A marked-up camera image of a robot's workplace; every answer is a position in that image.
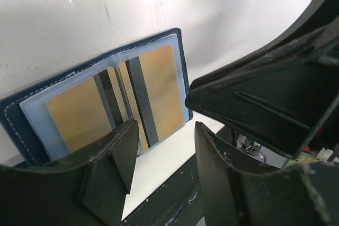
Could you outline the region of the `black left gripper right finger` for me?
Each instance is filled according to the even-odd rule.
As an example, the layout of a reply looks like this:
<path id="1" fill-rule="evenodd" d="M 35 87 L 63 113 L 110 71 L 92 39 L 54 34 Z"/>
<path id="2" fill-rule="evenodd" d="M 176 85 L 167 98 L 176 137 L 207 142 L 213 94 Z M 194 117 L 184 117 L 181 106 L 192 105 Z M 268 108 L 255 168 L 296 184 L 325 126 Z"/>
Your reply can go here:
<path id="1" fill-rule="evenodd" d="M 338 225 L 338 164 L 279 169 L 202 122 L 195 124 L 194 142 L 207 225 Z"/>

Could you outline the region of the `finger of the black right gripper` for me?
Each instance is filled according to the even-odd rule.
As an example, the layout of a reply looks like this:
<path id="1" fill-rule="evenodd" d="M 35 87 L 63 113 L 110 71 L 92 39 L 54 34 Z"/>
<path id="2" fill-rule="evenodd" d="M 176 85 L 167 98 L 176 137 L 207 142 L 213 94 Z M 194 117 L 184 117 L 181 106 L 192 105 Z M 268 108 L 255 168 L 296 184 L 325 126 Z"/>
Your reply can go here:
<path id="1" fill-rule="evenodd" d="M 195 79 L 186 106 L 285 157 L 338 142 L 338 0 L 312 0 L 262 48 Z"/>

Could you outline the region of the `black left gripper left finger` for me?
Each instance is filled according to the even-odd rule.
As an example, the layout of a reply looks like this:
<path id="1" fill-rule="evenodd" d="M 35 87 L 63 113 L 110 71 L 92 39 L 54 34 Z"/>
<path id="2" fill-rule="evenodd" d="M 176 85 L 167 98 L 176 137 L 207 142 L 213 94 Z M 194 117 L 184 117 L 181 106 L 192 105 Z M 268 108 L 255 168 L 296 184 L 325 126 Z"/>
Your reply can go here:
<path id="1" fill-rule="evenodd" d="M 42 167 L 1 167 L 1 225 L 120 225 L 139 142 L 135 120 Z"/>

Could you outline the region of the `blue leather card holder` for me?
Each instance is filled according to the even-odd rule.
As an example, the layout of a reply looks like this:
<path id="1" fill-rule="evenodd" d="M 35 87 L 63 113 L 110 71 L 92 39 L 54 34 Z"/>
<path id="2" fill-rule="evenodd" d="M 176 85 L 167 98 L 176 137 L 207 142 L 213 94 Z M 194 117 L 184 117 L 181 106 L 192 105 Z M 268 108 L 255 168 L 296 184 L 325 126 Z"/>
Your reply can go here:
<path id="1" fill-rule="evenodd" d="M 1 124 L 27 164 L 29 166 L 43 166 L 71 153 L 63 143 L 62 137 L 47 110 L 46 102 L 108 67 L 113 67 L 117 73 L 129 120 L 135 120 L 132 117 L 119 77 L 118 64 L 166 44 L 172 45 L 175 55 L 182 107 L 187 111 L 185 124 L 191 120 L 193 117 L 192 111 L 185 106 L 189 82 L 182 32 L 179 28 L 173 28 L 103 53 L 2 99 Z M 139 155 L 147 153 L 150 149 L 143 151 L 139 140 Z"/>

